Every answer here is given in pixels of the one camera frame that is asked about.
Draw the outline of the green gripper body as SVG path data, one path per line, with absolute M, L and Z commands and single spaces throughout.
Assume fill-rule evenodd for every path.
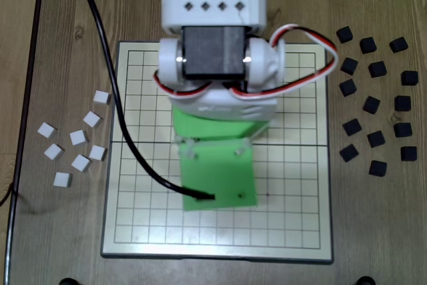
M 250 137 L 264 129 L 266 121 L 226 121 L 196 117 L 174 107 L 173 128 L 176 136 L 201 141 Z

